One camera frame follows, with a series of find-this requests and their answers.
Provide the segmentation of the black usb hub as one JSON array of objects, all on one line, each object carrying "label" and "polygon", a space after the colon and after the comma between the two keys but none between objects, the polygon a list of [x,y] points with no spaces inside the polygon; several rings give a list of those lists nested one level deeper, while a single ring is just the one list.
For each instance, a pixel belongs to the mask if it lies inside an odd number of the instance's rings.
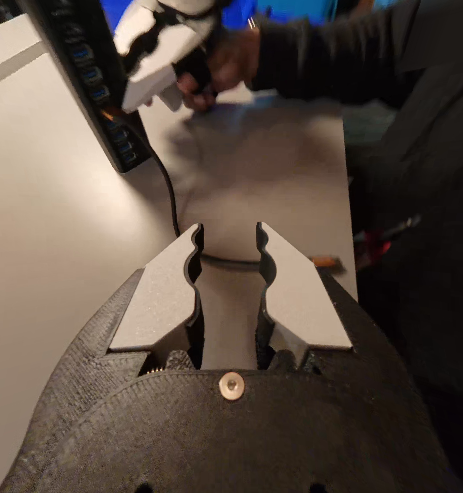
[{"label": "black usb hub", "polygon": [[56,62],[82,114],[112,167],[126,174],[150,158],[132,132],[144,137],[138,114],[130,126],[103,110],[121,108],[127,83],[100,1],[19,1]]}]

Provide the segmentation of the person's right hand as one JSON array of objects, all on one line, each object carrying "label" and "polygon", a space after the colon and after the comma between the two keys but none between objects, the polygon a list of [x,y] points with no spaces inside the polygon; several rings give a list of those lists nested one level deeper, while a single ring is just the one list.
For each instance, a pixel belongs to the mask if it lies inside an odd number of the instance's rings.
[{"label": "person's right hand", "polygon": [[199,92],[198,82],[188,72],[179,77],[177,87],[184,106],[206,112],[215,104],[217,95],[250,83],[258,70],[260,40],[259,28],[226,35],[208,61],[211,81],[206,88]]}]

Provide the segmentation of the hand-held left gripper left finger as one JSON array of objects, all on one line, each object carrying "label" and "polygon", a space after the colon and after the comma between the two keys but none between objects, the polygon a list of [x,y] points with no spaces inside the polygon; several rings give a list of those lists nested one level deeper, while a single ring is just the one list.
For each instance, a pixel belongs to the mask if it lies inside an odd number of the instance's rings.
[{"label": "hand-held left gripper left finger", "polygon": [[182,350],[201,368],[204,314],[195,282],[203,249],[204,226],[196,223],[146,264],[110,352],[150,352],[163,365],[171,352]]}]

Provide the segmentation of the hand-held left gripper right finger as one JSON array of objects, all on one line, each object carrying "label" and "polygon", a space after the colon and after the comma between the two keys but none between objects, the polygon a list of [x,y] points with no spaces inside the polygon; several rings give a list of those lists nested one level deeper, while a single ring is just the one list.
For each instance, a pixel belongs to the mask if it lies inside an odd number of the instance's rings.
[{"label": "hand-held left gripper right finger", "polygon": [[259,303],[256,358],[266,370],[286,351],[300,368],[311,350],[350,351],[353,344],[314,263],[265,222],[256,226]]}]

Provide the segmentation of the person's right forearm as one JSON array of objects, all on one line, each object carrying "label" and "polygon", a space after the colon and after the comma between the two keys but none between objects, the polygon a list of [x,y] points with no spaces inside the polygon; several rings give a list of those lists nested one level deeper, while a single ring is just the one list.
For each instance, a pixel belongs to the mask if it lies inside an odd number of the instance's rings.
[{"label": "person's right forearm", "polygon": [[323,26],[308,20],[278,24],[257,19],[258,67],[251,91],[284,98],[328,98],[355,105],[379,99],[400,105],[393,20],[397,7]]}]

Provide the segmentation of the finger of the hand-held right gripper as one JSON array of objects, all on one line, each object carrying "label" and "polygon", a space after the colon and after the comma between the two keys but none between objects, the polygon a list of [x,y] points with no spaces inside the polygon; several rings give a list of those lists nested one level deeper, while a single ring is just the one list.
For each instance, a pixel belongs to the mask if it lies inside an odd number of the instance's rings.
[{"label": "finger of the hand-held right gripper", "polygon": [[128,74],[122,109],[125,113],[133,113],[140,106],[147,103],[168,82],[168,63],[180,51],[184,43],[192,35],[192,31],[185,26],[173,26],[157,32],[155,25],[147,33],[157,37],[157,46],[149,55],[128,54],[122,57],[124,68]]},{"label": "finger of the hand-held right gripper", "polygon": [[157,37],[147,34],[153,28],[157,1],[130,1],[114,34],[119,55],[149,55],[157,46]]}]

